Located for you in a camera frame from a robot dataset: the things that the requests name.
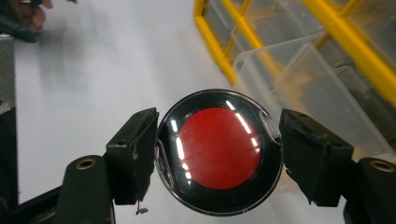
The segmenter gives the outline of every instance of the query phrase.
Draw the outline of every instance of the black rim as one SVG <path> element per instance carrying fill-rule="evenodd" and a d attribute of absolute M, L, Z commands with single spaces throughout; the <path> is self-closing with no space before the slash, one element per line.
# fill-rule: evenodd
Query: black rim
<path fill-rule="evenodd" d="M 244 118 L 250 121 L 261 141 L 260 162 L 254 174 L 244 183 L 230 189 L 210 189 L 190 180 L 187 185 L 185 170 L 177 157 L 176 141 L 170 120 L 181 126 L 193 114 L 207 108 L 227 108 L 231 102 Z M 262 203 L 274 190 L 282 169 L 281 146 L 275 142 L 261 122 L 266 111 L 240 93 L 225 90 L 207 90 L 191 94 L 176 103 L 160 123 L 158 140 L 168 159 L 174 186 L 170 192 L 189 208 L 211 216 L 234 216 Z"/>

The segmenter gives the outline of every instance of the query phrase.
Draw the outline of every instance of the plastic bin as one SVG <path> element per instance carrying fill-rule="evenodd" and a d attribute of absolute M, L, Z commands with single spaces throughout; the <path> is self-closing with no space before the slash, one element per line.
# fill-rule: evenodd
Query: plastic bin
<path fill-rule="evenodd" d="M 227 52 L 227 56 L 230 63 L 233 63 L 233 60 L 239 54 L 249 51 L 253 48 L 249 45 L 248 40 L 245 38 L 242 32 L 237 29 L 237 27 L 233 29 L 231 37 L 233 42 L 231 43 L 229 52 Z"/>
<path fill-rule="evenodd" d="M 354 64 L 352 59 L 347 55 L 347 53 L 337 44 L 332 38 L 323 40 L 324 43 L 318 46 L 320 54 L 326 60 L 332 68 L 338 68 L 345 65 Z"/>
<path fill-rule="evenodd" d="M 338 67 L 334 72 L 388 144 L 396 150 L 395 109 L 378 95 L 353 64 Z"/>
<path fill-rule="evenodd" d="M 299 0 L 252 0 L 245 15 L 264 46 L 323 31 L 320 22 Z"/>
<path fill-rule="evenodd" d="M 278 76 L 262 55 L 277 64 Z M 355 147 L 353 158 L 390 155 L 390 145 L 360 108 L 333 69 L 306 39 L 254 49 L 234 63 L 233 89 L 262 104 L 279 121 L 282 108 L 303 112 Z"/>
<path fill-rule="evenodd" d="M 364 0 L 353 10 L 350 18 L 367 35 L 369 44 L 396 71 L 396 1 Z"/>
<path fill-rule="evenodd" d="M 396 2 L 302 0 L 361 72 L 396 108 Z"/>
<path fill-rule="evenodd" d="M 205 3 L 204 18 L 223 50 L 227 48 L 235 23 L 219 0 Z"/>

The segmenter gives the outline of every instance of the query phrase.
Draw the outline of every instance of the clear plastic lid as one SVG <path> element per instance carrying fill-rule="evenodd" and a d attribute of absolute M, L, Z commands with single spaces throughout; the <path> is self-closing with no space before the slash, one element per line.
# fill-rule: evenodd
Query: clear plastic lid
<path fill-rule="evenodd" d="M 189 208 L 238 215 L 275 188 L 282 169 L 280 134 L 265 109 L 246 96 L 199 91 L 164 116 L 156 166 L 165 186 Z"/>

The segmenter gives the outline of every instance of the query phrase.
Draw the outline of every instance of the clear plastic container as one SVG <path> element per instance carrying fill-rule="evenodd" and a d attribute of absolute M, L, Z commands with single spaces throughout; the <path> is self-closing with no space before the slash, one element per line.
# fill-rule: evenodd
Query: clear plastic container
<path fill-rule="evenodd" d="M 208 0 L 205 3 L 204 18 L 221 48 L 226 49 L 235 23 L 224 5 L 219 0 Z"/>
<path fill-rule="evenodd" d="M 353 64 L 352 59 L 332 38 L 328 37 L 323 46 L 318 48 L 323 59 L 332 68 Z"/>
<path fill-rule="evenodd" d="M 271 56 L 277 72 L 263 60 Z M 302 39 L 241 54 L 233 66 L 233 86 L 268 109 L 279 121 L 282 108 L 320 122 L 355 148 L 354 159 L 392 153 L 333 69 L 312 43 Z"/>
<path fill-rule="evenodd" d="M 237 27 L 233 29 L 231 36 L 233 39 L 233 45 L 228 52 L 228 59 L 231 63 L 233 63 L 233 60 L 235 60 L 239 54 L 251 50 L 252 47 L 249 45 L 248 40 Z"/>
<path fill-rule="evenodd" d="M 396 70 L 396 1 L 364 0 L 350 15 L 371 46 Z"/>
<path fill-rule="evenodd" d="M 299 0 L 252 0 L 245 15 L 264 46 L 323 31 L 320 22 Z"/>
<path fill-rule="evenodd" d="M 396 150 L 395 108 L 378 95 L 353 65 L 339 67 L 335 73 L 389 145 Z"/>

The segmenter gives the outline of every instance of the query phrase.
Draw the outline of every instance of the round lid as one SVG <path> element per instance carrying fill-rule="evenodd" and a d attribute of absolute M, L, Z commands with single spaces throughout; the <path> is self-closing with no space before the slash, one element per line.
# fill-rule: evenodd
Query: round lid
<path fill-rule="evenodd" d="M 183 204 L 212 216 L 233 216 L 262 203 L 282 169 L 280 134 L 246 96 L 226 90 L 191 94 L 164 116 L 156 167 Z"/>

